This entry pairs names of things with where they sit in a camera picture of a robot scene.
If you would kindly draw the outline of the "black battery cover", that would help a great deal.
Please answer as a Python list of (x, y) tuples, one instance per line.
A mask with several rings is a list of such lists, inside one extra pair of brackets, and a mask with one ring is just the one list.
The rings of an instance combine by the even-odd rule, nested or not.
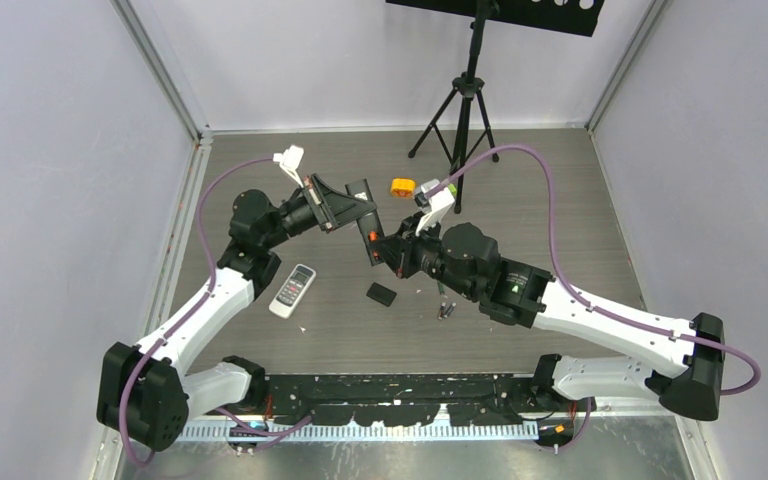
[(366, 296), (383, 306), (390, 307), (393, 304), (397, 293), (377, 282), (373, 282), (368, 288)]

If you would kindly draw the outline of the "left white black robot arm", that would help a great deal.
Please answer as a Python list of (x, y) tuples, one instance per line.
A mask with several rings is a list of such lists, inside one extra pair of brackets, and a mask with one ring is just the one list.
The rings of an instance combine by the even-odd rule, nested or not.
[(281, 264), (274, 247), (313, 228), (331, 233), (375, 211), (365, 179), (339, 191), (312, 174), (280, 205), (261, 190), (239, 194), (232, 204), (230, 241), (219, 258), (208, 260), (206, 283), (151, 334), (134, 345), (116, 342), (105, 352), (97, 421), (160, 452), (194, 417), (227, 406), (258, 412), (268, 390), (263, 367), (231, 355), (192, 373), (194, 360), (273, 281)]

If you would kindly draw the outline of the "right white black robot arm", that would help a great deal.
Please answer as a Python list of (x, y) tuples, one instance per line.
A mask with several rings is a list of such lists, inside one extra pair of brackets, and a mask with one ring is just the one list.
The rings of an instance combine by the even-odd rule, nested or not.
[(572, 335), (615, 351), (591, 359), (542, 355), (530, 385), (540, 408), (628, 397), (657, 401), (694, 420), (718, 419), (725, 363), (716, 346), (724, 338), (719, 317), (659, 316), (567, 288), (547, 270), (503, 257), (497, 240), (471, 223), (419, 231), (419, 220), (410, 216), (389, 235), (364, 231), (372, 263), (385, 264), (399, 278), (422, 272), (498, 323)]

